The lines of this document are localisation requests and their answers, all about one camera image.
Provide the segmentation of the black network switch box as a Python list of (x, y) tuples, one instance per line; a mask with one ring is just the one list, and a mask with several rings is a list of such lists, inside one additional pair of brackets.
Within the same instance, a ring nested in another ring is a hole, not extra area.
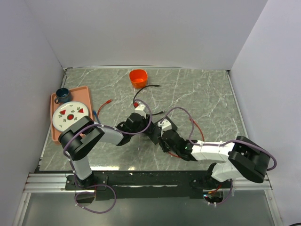
[(178, 128), (169, 117), (166, 117), (163, 122), (161, 122), (161, 120), (152, 122), (149, 128), (145, 131), (145, 134), (156, 145), (159, 143), (163, 133), (171, 129), (177, 131)]

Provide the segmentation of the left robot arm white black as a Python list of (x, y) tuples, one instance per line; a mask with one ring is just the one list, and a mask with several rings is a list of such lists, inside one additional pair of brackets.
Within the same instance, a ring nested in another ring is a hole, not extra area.
[(99, 142), (123, 146), (141, 133), (147, 135), (154, 144), (158, 143), (160, 129), (152, 122), (150, 115), (144, 117), (132, 113), (126, 121), (114, 128), (85, 116), (62, 132), (58, 140), (63, 147), (63, 154), (70, 162), (75, 183), (82, 189), (89, 189), (96, 183), (87, 157), (94, 146)]

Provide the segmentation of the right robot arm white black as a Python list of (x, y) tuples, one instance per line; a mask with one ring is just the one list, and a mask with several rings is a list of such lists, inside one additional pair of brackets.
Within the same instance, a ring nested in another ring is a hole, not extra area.
[(175, 152), (185, 161), (211, 161), (206, 184), (212, 188), (228, 179), (242, 177), (262, 183), (266, 172), (277, 166), (273, 155), (244, 136), (227, 142), (190, 141), (169, 129), (163, 131), (158, 140), (164, 152)]

